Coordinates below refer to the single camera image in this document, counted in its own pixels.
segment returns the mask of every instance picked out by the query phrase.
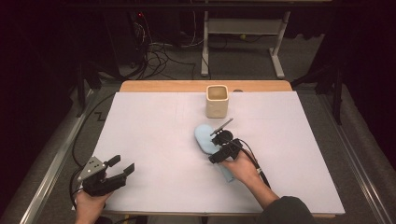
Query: forearm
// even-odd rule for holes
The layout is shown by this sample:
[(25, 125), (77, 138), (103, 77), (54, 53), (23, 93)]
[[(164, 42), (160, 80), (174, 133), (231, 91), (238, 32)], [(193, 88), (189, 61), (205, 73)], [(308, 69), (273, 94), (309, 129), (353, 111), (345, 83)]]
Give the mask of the forearm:
[(258, 176), (244, 181), (244, 184), (256, 198), (257, 202), (259, 202), (262, 209), (265, 209), (272, 202), (279, 199), (279, 197), (270, 188), (268, 188), (268, 186), (266, 186)]

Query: table leg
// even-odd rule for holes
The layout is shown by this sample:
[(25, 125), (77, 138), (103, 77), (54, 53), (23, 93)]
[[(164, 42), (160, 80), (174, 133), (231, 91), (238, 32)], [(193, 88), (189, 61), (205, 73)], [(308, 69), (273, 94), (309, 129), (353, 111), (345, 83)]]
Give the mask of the table leg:
[(282, 23), (279, 27), (279, 32), (277, 33), (276, 46), (274, 48), (269, 49), (271, 59), (272, 59), (272, 62), (273, 62), (273, 65), (274, 65), (274, 68), (276, 71), (276, 76), (279, 79), (284, 79), (285, 74), (283, 73), (283, 69), (282, 69), (282, 66), (280, 65), (280, 61), (279, 61), (279, 58), (277, 57), (277, 53), (279, 52), (279, 48), (280, 48), (280, 44), (282, 43), (283, 35), (285, 34), (286, 27), (288, 26), (289, 16), (290, 16), (290, 12), (289, 11), (285, 12), (285, 14), (283, 16)]
[(207, 77), (209, 75), (209, 48), (207, 46), (207, 39), (208, 39), (208, 20), (209, 20), (209, 13), (205, 12), (204, 18), (204, 48), (202, 51), (202, 60), (201, 60), (201, 76)]

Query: metal frame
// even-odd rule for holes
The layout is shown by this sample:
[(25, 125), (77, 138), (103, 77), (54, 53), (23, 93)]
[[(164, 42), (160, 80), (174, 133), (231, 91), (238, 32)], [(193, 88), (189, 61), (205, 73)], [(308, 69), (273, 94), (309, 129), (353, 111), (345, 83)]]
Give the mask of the metal frame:
[(96, 93), (94, 93), (92, 90), (87, 93), (86, 102), (88, 103), (88, 106), (85, 107), (85, 110), (76, 120), (74, 127), (70, 132), (69, 136), (67, 137), (66, 141), (58, 149), (55, 158), (53, 159), (46, 175), (44, 176), (40, 186), (38, 187), (38, 190), (35, 192), (33, 200), (30, 202), (29, 207), (23, 215), (23, 218), (20, 222), (21, 224), (32, 224), (37, 221), (38, 215), (41, 213), (41, 210), (43, 209), (48, 197), (50, 196), (56, 180), (58, 179), (58, 176), (64, 167), (64, 163), (66, 162), (67, 157), (70, 154), (70, 149), (77, 136), (78, 130), (81, 128), (81, 125), (87, 116), (88, 109), (92, 107), (92, 102), (94, 101), (95, 97)]
[(279, 79), (284, 79), (280, 60), (277, 56), (283, 35), (289, 22), (290, 12), (286, 11), (283, 20), (241, 20), (241, 19), (209, 19), (208, 11), (204, 17), (204, 47), (202, 50), (201, 76), (209, 75), (209, 34), (246, 34), (246, 35), (276, 35), (276, 45), (269, 53)]
[(346, 155), (346, 160), (349, 163), (349, 166), (356, 176), (358, 180), (361, 191), (366, 197), (367, 202), (370, 204), (370, 207), (373, 210), (373, 213), (379, 224), (392, 224), (393, 221), (389, 215), (384, 204), (382, 204), (381, 199), (377, 193), (377, 189), (371, 180), (371, 178), (366, 173), (363, 165), (361, 164), (361, 160), (355, 152), (355, 148), (351, 145), (349, 140), (347, 139), (347, 135), (341, 125), (338, 125), (334, 117), (332, 116), (332, 107), (329, 103), (329, 100), (326, 98), (326, 95), (321, 94), (318, 96), (319, 101), (322, 103), (325, 108), (329, 119), (332, 121), (332, 125), (334, 129), (337, 131), (338, 136), (340, 137), (341, 142), (343, 143), (343, 150)]

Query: sleeve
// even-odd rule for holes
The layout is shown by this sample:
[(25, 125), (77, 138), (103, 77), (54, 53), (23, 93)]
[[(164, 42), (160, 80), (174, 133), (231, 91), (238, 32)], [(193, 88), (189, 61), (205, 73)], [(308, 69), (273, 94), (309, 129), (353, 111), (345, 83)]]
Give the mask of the sleeve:
[(306, 205), (295, 197), (282, 197), (264, 209), (258, 224), (316, 224)]

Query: wooden table edge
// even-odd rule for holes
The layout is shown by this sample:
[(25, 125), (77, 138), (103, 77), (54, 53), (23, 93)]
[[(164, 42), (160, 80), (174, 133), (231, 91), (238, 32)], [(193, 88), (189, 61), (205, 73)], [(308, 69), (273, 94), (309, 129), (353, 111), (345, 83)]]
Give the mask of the wooden table edge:
[(229, 91), (292, 91), (285, 80), (129, 80), (121, 92), (201, 92), (210, 85), (225, 85)]

